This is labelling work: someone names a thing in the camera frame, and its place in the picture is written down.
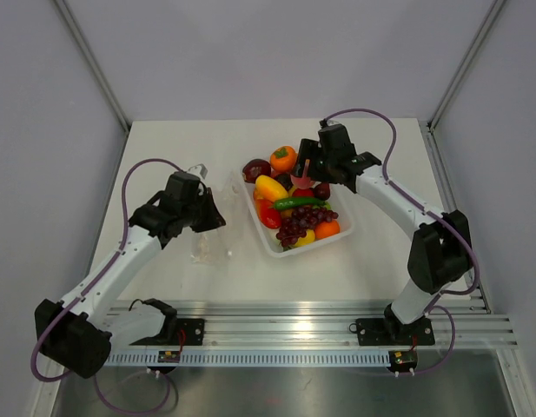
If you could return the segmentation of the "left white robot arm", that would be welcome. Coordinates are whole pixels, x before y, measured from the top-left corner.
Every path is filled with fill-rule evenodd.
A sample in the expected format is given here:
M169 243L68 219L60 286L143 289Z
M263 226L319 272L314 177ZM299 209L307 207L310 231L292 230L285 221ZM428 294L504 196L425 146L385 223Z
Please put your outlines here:
M109 356L135 342L166 346L182 340L177 311L164 301L144 301L116 318L109 309L136 275L178 237L185 228L195 233L225 226L212 190L203 180L207 170L195 165L169 176L166 187L155 193L133 215L124 215L119 247L60 301L42 301L35 311L36 345L31 371L39 374L36 360L43 355L66 370L88 379Z

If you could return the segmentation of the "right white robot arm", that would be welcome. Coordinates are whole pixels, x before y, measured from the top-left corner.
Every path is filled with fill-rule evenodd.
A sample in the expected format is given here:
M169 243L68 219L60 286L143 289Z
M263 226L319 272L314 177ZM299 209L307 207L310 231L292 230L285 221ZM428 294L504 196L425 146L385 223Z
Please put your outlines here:
M407 345L421 339L426 315L451 283L476 268L468 219L459 210L442 213L415 200L370 152L359 153L345 126L325 124L315 140L301 139L293 167L296 176L347 187L395 222L410 239L409 280L386 306L382 318L359 332L359 343Z

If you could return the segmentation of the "clear zip top bag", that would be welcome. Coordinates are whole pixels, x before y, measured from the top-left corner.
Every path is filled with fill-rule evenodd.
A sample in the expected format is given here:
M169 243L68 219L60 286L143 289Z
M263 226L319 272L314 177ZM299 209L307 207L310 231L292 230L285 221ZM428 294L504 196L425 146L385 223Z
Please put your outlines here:
M221 188L213 188L212 198L214 228L193 234L190 256L195 264L220 266L235 257L247 211L244 191L235 171L227 176Z

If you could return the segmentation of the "green chili pepper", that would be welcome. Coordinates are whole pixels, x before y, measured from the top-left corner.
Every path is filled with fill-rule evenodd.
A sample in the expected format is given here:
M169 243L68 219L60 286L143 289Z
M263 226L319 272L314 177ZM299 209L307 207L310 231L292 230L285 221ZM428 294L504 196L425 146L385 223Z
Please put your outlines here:
M324 201L317 198L311 197L288 197L284 199L277 200L273 203L274 209L278 211L285 211L289 209L295 209L302 206L313 205L313 206L323 206Z

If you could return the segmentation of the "pink peach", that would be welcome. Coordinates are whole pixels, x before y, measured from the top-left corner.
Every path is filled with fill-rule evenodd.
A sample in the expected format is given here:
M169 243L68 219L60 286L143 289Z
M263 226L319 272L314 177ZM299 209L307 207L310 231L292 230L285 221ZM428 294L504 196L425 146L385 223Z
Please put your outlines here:
M303 170L303 176L290 176L292 184L298 189L309 189L315 185L315 181L313 181L310 177L306 176L306 173L308 172L308 165L309 161L306 161L306 167Z

